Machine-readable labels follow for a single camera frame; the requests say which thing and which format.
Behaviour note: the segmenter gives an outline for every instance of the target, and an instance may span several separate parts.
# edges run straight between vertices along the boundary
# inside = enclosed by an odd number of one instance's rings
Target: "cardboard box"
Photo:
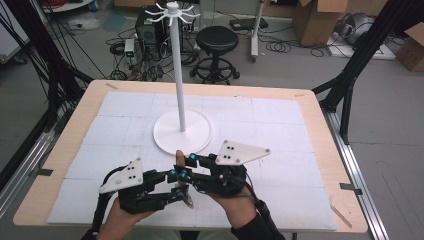
[[[347,12],[365,13],[368,16],[376,17],[386,3],[387,0],[349,0]]]
[[[271,0],[265,0],[262,15],[269,17],[292,18],[294,16],[295,8],[295,6],[271,4]]]
[[[299,0],[292,26],[302,46],[325,46],[348,0]]]
[[[155,5],[156,0],[115,0],[115,7],[122,11],[140,11],[141,6]]]
[[[424,72],[424,23],[405,31],[408,40],[396,52],[396,58],[412,72]]]

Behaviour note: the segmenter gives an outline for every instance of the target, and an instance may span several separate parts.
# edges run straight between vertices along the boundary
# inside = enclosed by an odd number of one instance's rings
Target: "finger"
[[[175,161],[177,166],[185,166],[185,157],[184,153],[181,150],[177,150],[175,153]]]

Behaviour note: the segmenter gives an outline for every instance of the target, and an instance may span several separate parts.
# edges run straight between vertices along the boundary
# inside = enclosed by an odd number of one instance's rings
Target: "black sleeve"
[[[274,239],[271,231],[265,225],[264,220],[256,214],[256,217],[245,226],[234,229],[231,228],[231,232],[239,240],[272,240]]]

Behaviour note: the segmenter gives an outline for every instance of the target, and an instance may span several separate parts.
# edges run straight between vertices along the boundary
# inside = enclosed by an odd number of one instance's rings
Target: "computer tower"
[[[160,15],[150,15],[146,13],[159,12],[157,6],[142,6],[135,23],[135,31],[140,43],[143,60],[160,60],[161,47],[166,39],[167,27],[164,21],[152,22],[160,17]]]

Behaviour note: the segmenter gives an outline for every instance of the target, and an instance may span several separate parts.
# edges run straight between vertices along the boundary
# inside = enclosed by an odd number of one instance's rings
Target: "white paper sheet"
[[[144,171],[170,170],[175,158],[156,146],[152,131],[162,114],[177,108],[176,102],[176,96],[168,94],[108,93],[66,174],[48,222],[90,224],[103,178],[137,157],[143,159]],[[201,155],[217,153],[225,139],[271,149],[270,156],[245,166],[279,229],[336,229],[296,101],[185,96],[185,107],[201,111],[212,122],[213,138]],[[209,172],[200,167],[194,171]],[[168,192],[172,187],[164,182],[154,192]],[[211,198],[194,188],[190,193],[195,209],[173,203],[139,224],[201,229],[230,226],[222,208]]]

